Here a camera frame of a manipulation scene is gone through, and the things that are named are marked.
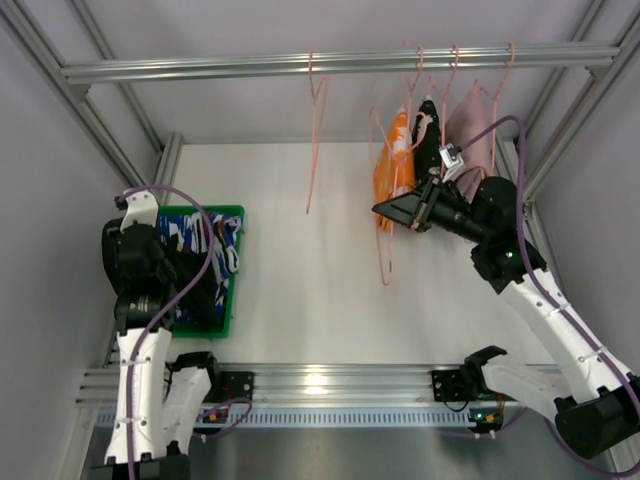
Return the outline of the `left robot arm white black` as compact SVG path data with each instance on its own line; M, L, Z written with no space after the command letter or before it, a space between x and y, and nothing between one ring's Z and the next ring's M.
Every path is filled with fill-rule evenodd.
M199 287L212 265L207 246L198 270L189 269L157 230L157 186L130 189L116 200L125 214L102 234L105 271L116 292L114 320L119 380L112 434L92 479L188 479L188 451L199 410L217 379L210 351L167 355L178 303Z

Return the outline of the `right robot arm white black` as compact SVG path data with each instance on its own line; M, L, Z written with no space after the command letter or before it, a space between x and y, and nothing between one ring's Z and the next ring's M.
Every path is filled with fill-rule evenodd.
M503 394L520 402L553 423L581 459L638 434L639 377L596 340L524 237L513 182L488 177L467 201L451 183L428 176L372 210L415 232L438 226L473 242L478 275L526 322L560 371L554 379L533 368L495 364L506 351L488 346L460 368L466 399Z

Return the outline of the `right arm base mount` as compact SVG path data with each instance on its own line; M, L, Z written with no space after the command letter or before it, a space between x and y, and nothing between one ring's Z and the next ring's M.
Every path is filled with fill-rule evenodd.
M442 403L497 401L498 393L490 390L480 373L464 368L433 370L431 380L435 400Z

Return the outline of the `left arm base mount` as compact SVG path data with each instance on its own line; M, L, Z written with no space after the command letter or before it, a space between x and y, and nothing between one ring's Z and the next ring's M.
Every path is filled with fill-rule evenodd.
M255 373L246 370L222 371L217 384L206 397L208 403L222 403L235 398L253 399Z

